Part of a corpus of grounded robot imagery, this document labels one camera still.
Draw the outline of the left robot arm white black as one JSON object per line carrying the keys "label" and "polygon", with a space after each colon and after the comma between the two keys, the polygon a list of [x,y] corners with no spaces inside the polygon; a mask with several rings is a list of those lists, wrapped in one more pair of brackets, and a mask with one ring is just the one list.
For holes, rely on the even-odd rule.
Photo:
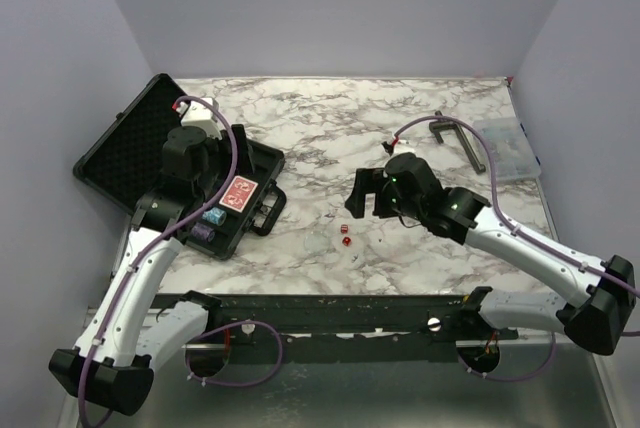
{"label": "left robot arm white black", "polygon": [[222,197],[250,152],[241,125],[227,127],[223,139],[193,126],[168,133],[161,170],[137,202],[105,297],[73,348],[56,350],[49,362],[53,376],[77,398],[83,423],[87,403],[135,414],[156,372],[189,338],[209,343],[220,335],[220,316],[192,301],[179,303],[176,313],[150,330],[143,323],[193,226]]}

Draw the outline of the clear round dealer button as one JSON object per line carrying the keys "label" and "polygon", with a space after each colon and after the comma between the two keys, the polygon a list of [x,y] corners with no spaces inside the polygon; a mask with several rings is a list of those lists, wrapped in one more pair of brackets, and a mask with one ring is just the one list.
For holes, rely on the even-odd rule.
{"label": "clear round dealer button", "polygon": [[315,230],[305,237],[304,248],[312,256],[323,255],[330,250],[331,241],[324,231]]}

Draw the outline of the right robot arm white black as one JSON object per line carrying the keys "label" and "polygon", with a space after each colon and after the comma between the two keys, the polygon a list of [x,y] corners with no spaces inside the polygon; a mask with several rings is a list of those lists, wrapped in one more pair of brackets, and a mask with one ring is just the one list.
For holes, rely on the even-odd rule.
{"label": "right robot arm white black", "polygon": [[549,288],[547,294],[474,291],[477,305],[459,318],[467,337],[529,328],[562,333],[591,353],[614,353],[639,295],[625,258],[602,260],[526,228],[481,195],[443,186],[412,153],[394,156],[382,168],[356,170],[345,203],[353,217],[364,216],[368,195],[374,197],[374,216],[414,220],[432,235],[489,253]]}

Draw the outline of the light blue poker chip stack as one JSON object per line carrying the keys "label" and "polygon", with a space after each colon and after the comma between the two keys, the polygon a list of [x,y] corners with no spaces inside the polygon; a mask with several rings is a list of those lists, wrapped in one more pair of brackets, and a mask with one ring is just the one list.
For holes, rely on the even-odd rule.
{"label": "light blue poker chip stack", "polygon": [[202,214],[201,219],[213,226],[222,226],[226,221],[227,213],[224,209],[213,207]]}

